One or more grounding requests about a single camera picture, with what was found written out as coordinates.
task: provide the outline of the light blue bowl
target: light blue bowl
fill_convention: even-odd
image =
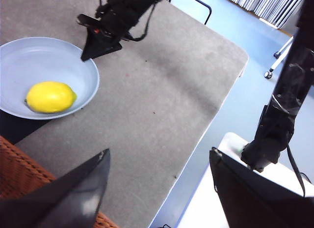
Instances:
[[[68,42],[29,37],[11,41],[0,48],[0,108],[28,119],[53,119],[86,106],[99,87],[99,72],[93,60],[81,61],[82,50]],[[55,81],[67,84],[77,94],[73,105],[60,113],[41,114],[24,102],[36,83]]]

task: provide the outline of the tabletop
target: tabletop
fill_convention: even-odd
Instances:
[[[1,0],[1,43],[47,36],[83,48],[86,30],[76,16],[93,16],[97,6],[98,0]],[[94,59],[100,88],[83,110],[49,121],[17,146],[57,177],[110,148],[101,211],[121,227],[146,227],[248,56],[165,0],[147,37],[122,46]]]

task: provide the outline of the yellow lemon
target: yellow lemon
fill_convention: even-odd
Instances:
[[[41,82],[30,88],[25,101],[33,111],[57,113],[71,107],[76,98],[77,95],[67,84]]]

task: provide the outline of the blue floor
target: blue floor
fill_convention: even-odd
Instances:
[[[209,150],[212,146],[218,146],[227,132],[234,132],[247,141],[253,139],[262,108],[269,101],[282,65],[274,71],[270,80],[265,79],[263,74],[275,61],[273,53],[289,39],[284,33],[264,24],[228,0],[202,1],[212,7],[207,27],[242,47],[248,53],[249,61],[243,77],[237,80],[221,110],[196,146],[151,228],[162,227],[164,224],[175,227],[209,163]],[[206,20],[208,9],[193,0],[172,0],[171,3],[201,23]],[[313,88],[296,119],[290,147],[300,171],[314,181],[312,109]],[[282,152],[279,161],[290,167],[286,151]]]

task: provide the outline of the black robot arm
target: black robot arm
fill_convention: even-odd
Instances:
[[[139,38],[133,38],[129,30],[134,27],[139,18],[151,6],[153,9],[159,0],[107,0],[105,5],[101,4],[96,10],[94,18],[84,14],[78,15],[78,23],[87,27],[87,39],[81,59],[96,58],[122,49],[120,40],[142,40],[144,34]]]
[[[259,172],[277,163],[294,133],[294,121],[314,84],[314,0],[305,0],[289,51],[269,104],[264,107],[254,140],[241,160]]]

